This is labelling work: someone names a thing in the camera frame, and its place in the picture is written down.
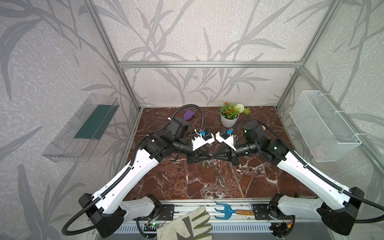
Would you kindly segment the blue garden hand fork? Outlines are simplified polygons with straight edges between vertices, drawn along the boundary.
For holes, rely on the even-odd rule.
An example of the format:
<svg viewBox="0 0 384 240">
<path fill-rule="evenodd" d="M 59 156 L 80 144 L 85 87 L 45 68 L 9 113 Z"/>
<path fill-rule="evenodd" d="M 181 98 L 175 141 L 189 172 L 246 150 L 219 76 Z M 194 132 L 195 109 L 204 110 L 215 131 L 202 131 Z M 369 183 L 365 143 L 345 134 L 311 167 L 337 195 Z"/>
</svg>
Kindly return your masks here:
<svg viewBox="0 0 384 240">
<path fill-rule="evenodd" d="M 232 217 L 233 214 L 242 215 L 242 216 L 254 216 L 254 212 L 251 210 L 233 210 L 229 204 L 215 202 L 216 205 L 224 207 L 222 210 L 215 208 L 215 211 L 218 213 L 224 214 L 223 216 L 215 216 L 218 220 L 228 220 Z"/>
</svg>

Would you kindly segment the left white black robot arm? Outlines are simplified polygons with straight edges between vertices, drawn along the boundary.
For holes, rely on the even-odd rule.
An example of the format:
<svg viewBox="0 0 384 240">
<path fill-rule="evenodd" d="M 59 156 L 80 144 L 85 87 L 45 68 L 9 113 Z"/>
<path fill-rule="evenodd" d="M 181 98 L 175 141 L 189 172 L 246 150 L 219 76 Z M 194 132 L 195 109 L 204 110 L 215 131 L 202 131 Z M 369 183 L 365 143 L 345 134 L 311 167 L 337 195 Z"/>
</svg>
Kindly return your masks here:
<svg viewBox="0 0 384 240">
<path fill-rule="evenodd" d="M 190 163 L 197 163 L 202 156 L 208 155 L 201 147 L 212 144 L 214 134 L 200 128 L 194 138 L 186 141 L 184 136 L 189 125 L 182 118 L 171 118 L 165 126 L 144 137 L 135 148 L 131 161 L 112 180 L 94 194 L 80 197 L 82 209 L 64 224 L 62 234 L 74 236 L 97 230 L 102 238 L 107 238 L 126 221 L 155 216 L 155 208 L 161 205 L 155 197 L 134 201 L 124 199 L 165 157 L 181 153 Z"/>
</svg>

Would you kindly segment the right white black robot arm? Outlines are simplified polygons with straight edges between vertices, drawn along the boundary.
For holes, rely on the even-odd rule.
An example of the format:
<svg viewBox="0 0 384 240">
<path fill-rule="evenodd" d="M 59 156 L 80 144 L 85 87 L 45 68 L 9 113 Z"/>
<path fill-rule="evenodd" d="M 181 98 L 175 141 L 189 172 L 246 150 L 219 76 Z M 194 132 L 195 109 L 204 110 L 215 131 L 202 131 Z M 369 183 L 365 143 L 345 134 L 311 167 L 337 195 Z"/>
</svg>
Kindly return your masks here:
<svg viewBox="0 0 384 240">
<path fill-rule="evenodd" d="M 384 207 L 366 200 L 365 193 L 358 187 L 349 188 L 316 169 L 261 121 L 247 118 L 240 120 L 240 123 L 245 142 L 239 142 L 236 126 L 220 130 L 215 138 L 226 146 L 214 154 L 215 158 L 237 166 L 240 157 L 258 156 L 299 180 L 317 196 L 315 199 L 300 199 L 275 194 L 268 206 L 272 217 L 295 216 L 321 220 L 333 232 L 343 236 L 350 234 L 354 224 L 372 224 L 384 220 L 383 215 L 359 220 L 357 217 L 361 204 L 381 211 Z"/>
</svg>

